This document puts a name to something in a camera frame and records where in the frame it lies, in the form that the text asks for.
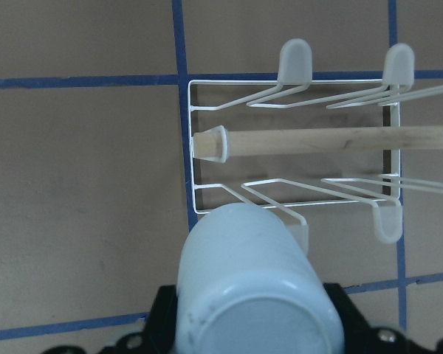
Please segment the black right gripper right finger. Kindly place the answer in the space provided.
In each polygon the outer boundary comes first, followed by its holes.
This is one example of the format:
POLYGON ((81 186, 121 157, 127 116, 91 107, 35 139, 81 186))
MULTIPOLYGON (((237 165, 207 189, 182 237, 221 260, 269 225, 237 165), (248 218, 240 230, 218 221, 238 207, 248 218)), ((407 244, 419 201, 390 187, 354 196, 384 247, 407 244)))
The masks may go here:
POLYGON ((346 353, 443 353, 443 339, 429 350, 391 327, 372 326, 337 283, 325 283, 343 325, 346 353))

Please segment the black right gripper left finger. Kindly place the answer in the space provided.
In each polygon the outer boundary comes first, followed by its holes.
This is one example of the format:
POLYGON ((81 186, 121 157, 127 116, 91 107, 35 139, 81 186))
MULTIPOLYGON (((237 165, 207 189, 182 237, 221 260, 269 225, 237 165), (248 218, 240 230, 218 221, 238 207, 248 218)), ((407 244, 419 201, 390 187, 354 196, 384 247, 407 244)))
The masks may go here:
POLYGON ((176 312, 176 286, 159 287, 144 328, 120 337, 98 353, 171 353, 175 343, 176 312))

